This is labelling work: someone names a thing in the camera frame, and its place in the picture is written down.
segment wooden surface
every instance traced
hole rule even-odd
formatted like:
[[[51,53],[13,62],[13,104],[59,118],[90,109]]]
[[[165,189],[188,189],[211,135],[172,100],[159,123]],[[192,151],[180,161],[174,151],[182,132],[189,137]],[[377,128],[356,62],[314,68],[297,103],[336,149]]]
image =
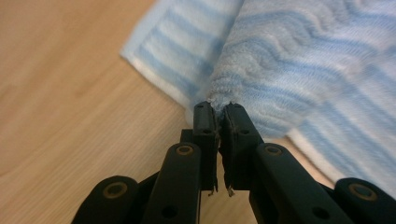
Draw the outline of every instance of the wooden surface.
[[[99,181],[143,180],[189,128],[119,55],[152,2],[0,0],[0,223],[70,223]],[[247,193],[204,193],[201,223],[255,223]]]

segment wooden table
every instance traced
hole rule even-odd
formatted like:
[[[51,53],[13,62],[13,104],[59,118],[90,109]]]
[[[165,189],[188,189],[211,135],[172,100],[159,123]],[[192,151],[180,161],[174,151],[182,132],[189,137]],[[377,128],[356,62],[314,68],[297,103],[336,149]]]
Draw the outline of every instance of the wooden table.
[[[0,223],[70,223],[99,181],[143,180],[189,128],[184,109],[119,55],[152,4],[1,1]],[[246,192],[203,194],[201,223],[255,222]]]

